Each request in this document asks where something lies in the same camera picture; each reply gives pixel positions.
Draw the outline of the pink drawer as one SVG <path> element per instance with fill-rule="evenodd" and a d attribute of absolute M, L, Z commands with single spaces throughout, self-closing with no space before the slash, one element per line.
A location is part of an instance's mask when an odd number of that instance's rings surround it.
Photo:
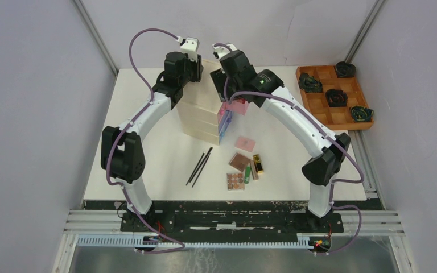
<path fill-rule="evenodd" d="M 224 106 L 227 111 L 245 115 L 249 107 L 249 103 L 241 98 L 239 100 L 234 100 L 231 103 L 224 102 Z"/>

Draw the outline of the cream drawer organizer cabinet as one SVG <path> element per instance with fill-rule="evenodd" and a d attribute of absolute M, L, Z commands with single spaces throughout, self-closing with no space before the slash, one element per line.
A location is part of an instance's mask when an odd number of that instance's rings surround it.
<path fill-rule="evenodd" d="M 219 145 L 233 119 L 233 112 L 222 105 L 210 76 L 211 72 L 220 69 L 219 63 L 203 60 L 202 65 L 201 80 L 185 86 L 176 109 L 183 133 Z"/>

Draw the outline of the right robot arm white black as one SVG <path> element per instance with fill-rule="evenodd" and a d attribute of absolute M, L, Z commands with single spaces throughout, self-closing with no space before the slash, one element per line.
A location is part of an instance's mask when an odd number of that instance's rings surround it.
<path fill-rule="evenodd" d="M 332 180 L 339 172 L 351 143 L 346 133 L 335 134 L 301 104 L 295 102 L 284 82 L 271 70 L 257 72 L 243 51 L 216 45 L 214 57 L 220 69 L 211 72 L 219 98 L 231 104 L 243 98 L 280 121 L 305 147 L 310 160 L 302 167 L 310 182 L 306 225 L 320 232 L 332 211 Z"/>

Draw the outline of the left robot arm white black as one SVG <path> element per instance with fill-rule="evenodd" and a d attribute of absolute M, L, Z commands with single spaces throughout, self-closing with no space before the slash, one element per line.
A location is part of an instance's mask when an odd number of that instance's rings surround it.
<path fill-rule="evenodd" d="M 129 210 L 136 214 L 134 223 L 143 231 L 155 227 L 156 215 L 149 212 L 152 199 L 143 181 L 146 159 L 142 142 L 156 123 L 178 104 L 185 86 L 201 81 L 202 72 L 201 55 L 192 60 L 188 53 L 168 53 L 147 102 L 119 126 L 106 126 L 102 131 L 101 168 L 109 185 L 121 187 Z"/>

